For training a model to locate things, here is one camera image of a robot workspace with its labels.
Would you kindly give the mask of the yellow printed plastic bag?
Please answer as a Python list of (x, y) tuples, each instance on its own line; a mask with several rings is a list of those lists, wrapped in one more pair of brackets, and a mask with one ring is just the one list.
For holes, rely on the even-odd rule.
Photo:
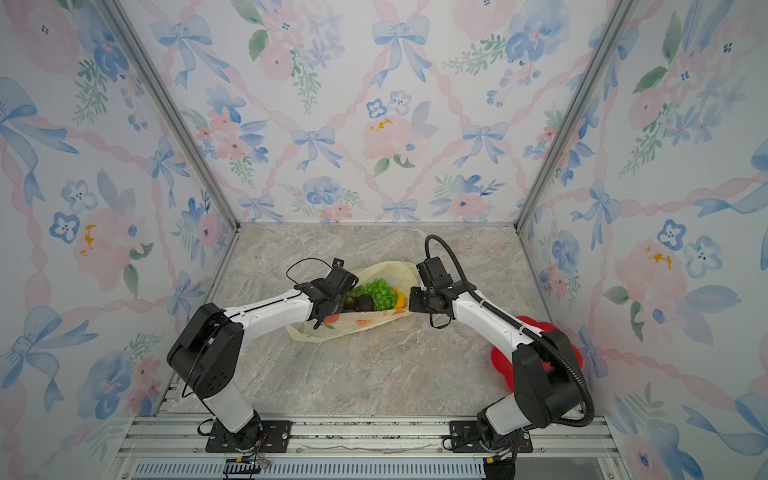
[[(416, 266), (411, 262), (385, 261), (366, 268), (354, 270), (360, 285), (376, 278), (386, 280), (400, 290), (407, 300), (410, 289), (420, 285)], [(400, 318), (409, 316), (409, 304), (405, 309), (373, 312), (345, 312), (329, 317), (318, 329), (312, 322), (289, 325), (285, 328), (289, 337), (296, 342), (323, 343), (353, 333), (370, 330)]]

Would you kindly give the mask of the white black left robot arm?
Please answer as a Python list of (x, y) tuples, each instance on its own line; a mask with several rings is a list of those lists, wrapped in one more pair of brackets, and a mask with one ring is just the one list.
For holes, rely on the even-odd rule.
[(295, 285), (287, 292), (249, 305), (202, 305), (171, 347), (167, 363), (230, 434), (258, 430), (257, 413), (234, 375), (241, 348), (288, 325), (310, 322), (319, 329), (342, 312), (358, 278), (339, 265), (324, 278)]

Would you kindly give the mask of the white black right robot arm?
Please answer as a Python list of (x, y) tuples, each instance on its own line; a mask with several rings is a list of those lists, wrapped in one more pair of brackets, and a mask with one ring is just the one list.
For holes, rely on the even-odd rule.
[(594, 406), (567, 337), (501, 310), (472, 284), (453, 280), (437, 257), (419, 263), (417, 271), (422, 285), (411, 289), (412, 312), (445, 316), (473, 329), (512, 365), (513, 392), (478, 414), (487, 437), (552, 423), (584, 426), (592, 421)]

